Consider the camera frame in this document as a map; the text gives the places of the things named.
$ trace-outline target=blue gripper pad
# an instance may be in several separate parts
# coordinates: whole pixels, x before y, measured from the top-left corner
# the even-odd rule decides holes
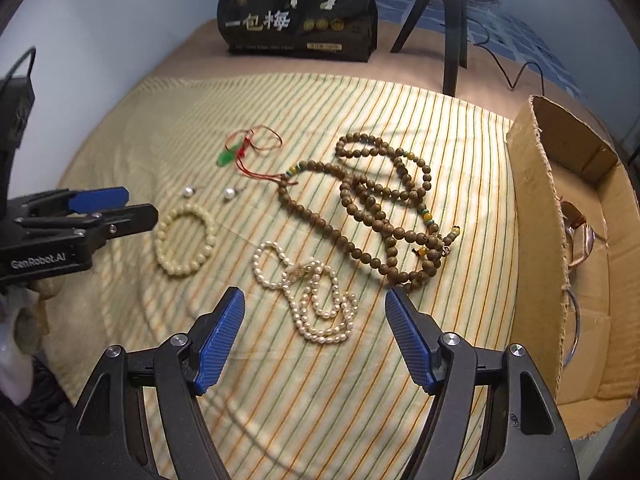
[[[432,393],[437,381],[431,371],[431,352],[393,289],[386,293],[385,315],[412,380]]]
[[[200,349],[198,374],[193,381],[194,389],[198,395],[204,394],[220,378],[226,358],[229,357],[229,352],[244,319],[244,294],[237,289],[226,305],[220,306],[224,308],[224,312],[206,343]]]
[[[127,205],[129,191],[125,187],[106,187],[80,191],[70,198],[68,207],[76,213],[94,213],[105,209],[118,209]]]

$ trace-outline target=red string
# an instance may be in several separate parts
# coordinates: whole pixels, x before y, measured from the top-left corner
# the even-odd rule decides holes
[[[256,137],[256,132],[260,132],[264,130],[271,132],[276,137],[277,139],[276,144],[274,145],[268,144],[266,146],[261,146],[254,141],[254,137]],[[280,174],[256,173],[255,171],[249,170],[244,165],[244,162],[242,161],[242,159],[246,156],[246,152],[249,148],[251,148],[252,150],[255,150],[256,152],[270,152],[271,150],[277,150],[281,148],[284,143],[282,140],[282,137],[276,131],[272,130],[270,127],[265,126],[264,124],[258,124],[257,126],[254,126],[249,130],[237,130],[232,134],[230,134],[225,140],[226,150],[231,149],[229,146],[229,142],[232,139],[235,139],[239,134],[244,135],[244,137],[242,138],[242,144],[240,145],[240,148],[238,148],[238,150],[236,151],[236,156],[234,157],[236,161],[236,168],[238,168],[238,170],[240,170],[242,173],[244,173],[245,176],[249,178],[253,178],[255,180],[269,180],[271,182],[276,182],[277,184],[279,184],[282,181],[280,178]]]

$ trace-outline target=white wall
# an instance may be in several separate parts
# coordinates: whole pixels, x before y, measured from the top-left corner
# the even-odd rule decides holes
[[[640,112],[640,52],[609,1],[501,1],[545,40],[594,113],[623,137]]]
[[[51,189],[100,119],[218,0],[25,0],[0,37],[0,73],[31,45],[36,94],[10,195]]]

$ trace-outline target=white bead bracelet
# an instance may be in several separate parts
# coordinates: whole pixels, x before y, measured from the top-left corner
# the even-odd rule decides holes
[[[195,216],[205,227],[205,245],[201,252],[197,253],[193,260],[187,264],[169,260],[165,253],[165,243],[167,230],[174,220],[180,216]],[[200,270],[200,267],[213,254],[213,244],[216,242],[216,230],[213,224],[213,218],[206,209],[196,204],[183,204],[175,209],[171,209],[169,213],[158,222],[156,226],[156,259],[158,264],[164,269],[164,272],[171,276],[189,276]]]

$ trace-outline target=metal ring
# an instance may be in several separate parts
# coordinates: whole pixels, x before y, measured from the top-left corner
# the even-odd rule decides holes
[[[575,354],[575,348],[578,346],[578,341],[580,341],[580,328],[581,328],[581,324],[580,324],[580,304],[578,304],[578,299],[575,297],[574,294],[574,290],[569,287],[569,289],[567,289],[567,294],[569,295],[569,298],[571,299],[571,302],[574,304],[574,310],[575,310],[575,335],[574,335],[574,342],[571,345],[571,350],[569,350],[569,353],[567,355],[567,357],[564,358],[564,362],[562,363],[562,366],[567,366],[569,364],[569,362],[571,362],[571,359],[574,358],[574,354]]]

